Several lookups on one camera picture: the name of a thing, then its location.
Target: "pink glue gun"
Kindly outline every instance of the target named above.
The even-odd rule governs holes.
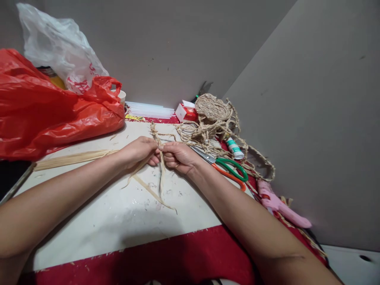
[[[270,212],[272,210],[279,212],[289,221],[291,221],[294,225],[300,228],[311,228],[311,222],[296,214],[293,210],[291,210],[288,206],[286,206],[272,191],[270,184],[263,180],[259,180],[258,184],[258,193],[261,196],[261,203],[264,207],[266,207]]]

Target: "person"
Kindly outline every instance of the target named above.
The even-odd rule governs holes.
[[[340,284],[276,218],[187,145],[139,137],[116,153],[47,180],[0,207],[0,283],[16,284],[31,251],[121,171],[150,157],[192,180],[245,247],[266,284]]]

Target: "bundle of straw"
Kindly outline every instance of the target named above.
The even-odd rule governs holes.
[[[90,160],[95,160],[102,158],[108,154],[113,154],[119,150],[94,150],[89,152],[81,152],[78,154],[71,154],[68,156],[61,156],[57,158],[51,158],[47,160],[38,161],[36,167],[33,171],[40,171],[49,168],[60,167],[64,165],[70,165],[80,162],[86,162]]]

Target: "hand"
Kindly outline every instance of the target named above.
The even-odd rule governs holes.
[[[183,174],[188,174],[197,164],[204,162],[195,151],[181,142],[167,142],[158,148],[163,152],[166,165]]]
[[[116,152],[115,155],[124,160],[127,168],[148,156],[150,156],[148,164],[155,166],[160,162],[160,150],[157,147],[158,143],[154,139],[141,136]]]

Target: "white table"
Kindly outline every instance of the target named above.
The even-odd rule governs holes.
[[[172,124],[157,124],[156,129],[160,133],[177,133]],[[114,134],[65,148],[46,159],[91,150],[120,149],[141,135],[150,137],[149,130],[149,123],[126,122],[126,128],[112,140],[110,138]],[[16,195],[85,163],[33,172]],[[54,230],[51,239],[27,262],[25,271],[40,270],[221,224],[197,190],[174,171],[166,171],[162,198],[177,209],[178,215],[158,203],[134,179],[128,187],[121,189],[128,177],[125,174],[110,181],[71,219]],[[139,172],[139,177],[157,190],[160,169],[146,165]]]

